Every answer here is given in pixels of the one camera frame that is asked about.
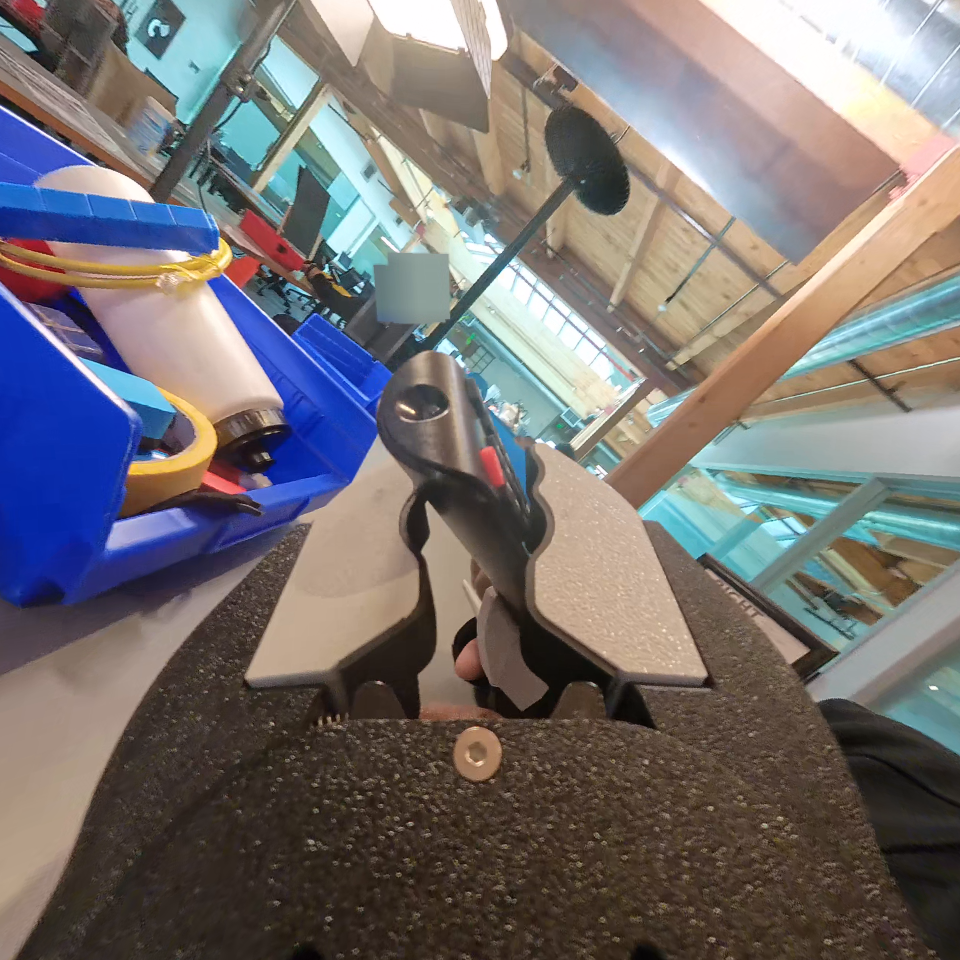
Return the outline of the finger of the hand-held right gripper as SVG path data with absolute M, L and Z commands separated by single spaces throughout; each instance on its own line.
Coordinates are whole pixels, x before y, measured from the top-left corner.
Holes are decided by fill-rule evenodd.
M 549 687 L 524 660 L 520 626 L 493 586 L 486 589 L 476 619 L 479 659 L 487 681 L 519 712 L 529 711 Z

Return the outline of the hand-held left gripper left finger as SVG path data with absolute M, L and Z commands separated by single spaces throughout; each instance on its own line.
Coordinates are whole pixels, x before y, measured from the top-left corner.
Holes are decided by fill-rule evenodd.
M 412 486 L 350 486 L 313 522 L 246 684 L 354 698 L 381 682 L 398 698 L 419 698 L 437 642 L 428 536 Z

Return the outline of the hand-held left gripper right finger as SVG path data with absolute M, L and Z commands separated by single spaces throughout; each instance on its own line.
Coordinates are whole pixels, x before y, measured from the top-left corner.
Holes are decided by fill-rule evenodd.
M 526 641 L 523 704 L 591 670 L 598 686 L 705 688 L 709 670 L 636 509 L 547 444 L 526 455 L 525 598 L 547 635 Z

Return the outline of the blue storage bin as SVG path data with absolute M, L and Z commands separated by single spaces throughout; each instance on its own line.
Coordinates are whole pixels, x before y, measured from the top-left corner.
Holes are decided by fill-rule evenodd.
M 334 372 L 367 414 L 377 416 L 383 391 L 392 377 L 386 366 L 317 313 L 300 324 L 293 340 L 320 366 Z
M 74 604 L 217 553 L 326 505 L 357 474 L 375 418 L 228 278 L 209 282 L 284 403 L 292 435 L 252 492 L 260 515 L 168 509 L 119 519 L 138 447 L 113 398 L 19 298 L 2 287 L 2 596 Z

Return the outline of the black framed tag sign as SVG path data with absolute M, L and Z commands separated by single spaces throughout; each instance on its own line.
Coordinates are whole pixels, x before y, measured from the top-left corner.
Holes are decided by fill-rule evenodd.
M 779 604 L 759 593 L 720 560 L 703 553 L 697 561 L 741 612 L 762 631 L 804 683 L 808 683 L 838 658 L 839 652 L 832 645 Z

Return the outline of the red plastic piece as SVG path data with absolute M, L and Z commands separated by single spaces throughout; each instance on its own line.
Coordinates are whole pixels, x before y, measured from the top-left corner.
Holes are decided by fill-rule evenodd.
M 203 474 L 199 489 L 206 493 L 239 496 L 270 486 L 273 486 L 271 479 L 263 474 L 248 473 L 228 462 L 213 459 Z

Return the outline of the yellow tape roll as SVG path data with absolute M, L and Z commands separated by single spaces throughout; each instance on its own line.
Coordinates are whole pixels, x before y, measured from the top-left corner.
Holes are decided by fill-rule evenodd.
M 197 491 L 218 449 L 217 432 L 204 414 L 168 390 L 159 392 L 177 414 L 186 418 L 193 438 L 183 450 L 165 460 L 130 463 L 119 520 L 144 514 L 162 502 Z

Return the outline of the white film roll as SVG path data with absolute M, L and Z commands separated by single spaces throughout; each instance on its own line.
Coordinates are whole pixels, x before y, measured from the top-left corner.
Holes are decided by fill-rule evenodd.
M 162 209 L 138 183 L 114 170 L 73 165 L 42 174 L 34 185 L 146 208 L 147 214 L 203 213 Z M 98 266 L 183 263 L 180 241 L 157 239 L 120 246 L 114 227 L 86 228 L 92 244 L 46 241 L 54 255 Z M 149 287 L 80 288 L 78 293 L 129 372 L 192 405 L 213 426 L 218 457 L 248 474 L 265 474 L 291 434 L 283 401 L 207 281 L 165 276 Z

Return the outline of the red storage bin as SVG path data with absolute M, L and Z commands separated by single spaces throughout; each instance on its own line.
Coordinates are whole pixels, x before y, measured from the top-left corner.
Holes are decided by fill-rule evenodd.
M 247 209 L 236 227 L 235 246 L 288 282 L 306 290 L 306 256 L 261 214 Z

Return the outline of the clear plastic bag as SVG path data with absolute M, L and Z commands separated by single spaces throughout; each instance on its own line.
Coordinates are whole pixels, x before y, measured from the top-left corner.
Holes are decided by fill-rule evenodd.
M 101 346 L 66 313 L 40 304 L 29 307 L 46 330 L 78 359 L 98 364 L 105 361 Z

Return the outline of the black round disc stand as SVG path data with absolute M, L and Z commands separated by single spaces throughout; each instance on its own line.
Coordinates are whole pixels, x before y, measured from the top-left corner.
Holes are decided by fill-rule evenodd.
M 618 143 L 591 114 L 571 103 L 554 108 L 545 123 L 544 144 L 558 176 L 558 185 L 515 238 L 452 305 L 448 320 L 424 340 L 421 346 L 424 352 L 436 349 L 567 198 L 575 196 L 582 207 L 603 216 L 616 215 L 626 206 L 630 197 L 626 163 Z

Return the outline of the dark hanging ceiling panel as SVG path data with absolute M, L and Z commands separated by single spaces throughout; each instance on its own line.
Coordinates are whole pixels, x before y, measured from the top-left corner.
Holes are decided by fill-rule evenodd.
M 800 263 L 940 137 L 811 22 L 870 2 L 513 1 L 512 25 Z

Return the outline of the black light stand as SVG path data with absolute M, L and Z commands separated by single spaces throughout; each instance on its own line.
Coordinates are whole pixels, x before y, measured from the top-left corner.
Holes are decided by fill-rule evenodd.
M 265 58 L 284 19 L 296 6 L 297 1 L 274 2 L 266 13 L 258 14 L 250 34 L 222 69 L 195 119 L 186 127 L 166 165 L 150 186 L 150 197 L 156 202 L 166 203 L 171 199 L 190 162 L 208 142 L 231 103 L 244 101 L 258 64 Z

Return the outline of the studio light panel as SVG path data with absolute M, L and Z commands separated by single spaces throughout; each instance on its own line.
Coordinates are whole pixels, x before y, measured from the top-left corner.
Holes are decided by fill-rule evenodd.
M 306 13 L 392 101 L 486 136 L 494 63 L 512 28 L 496 1 L 306 1 Z

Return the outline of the wooden support post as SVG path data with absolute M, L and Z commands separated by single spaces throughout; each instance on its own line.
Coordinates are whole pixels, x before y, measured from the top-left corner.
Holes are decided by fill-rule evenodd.
M 872 291 L 959 215 L 959 148 L 941 156 L 726 357 L 606 483 L 642 507 Z

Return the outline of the silver spiral duct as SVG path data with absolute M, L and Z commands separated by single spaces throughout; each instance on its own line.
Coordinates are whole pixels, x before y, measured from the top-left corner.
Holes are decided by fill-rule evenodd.
M 959 270 L 944 270 L 858 310 L 764 392 L 744 421 L 958 390 Z

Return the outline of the black wall poster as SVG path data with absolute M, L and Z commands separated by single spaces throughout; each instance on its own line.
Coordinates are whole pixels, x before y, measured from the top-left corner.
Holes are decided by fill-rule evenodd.
M 174 1 L 153 1 L 140 20 L 136 40 L 155 59 L 164 57 L 186 17 Z

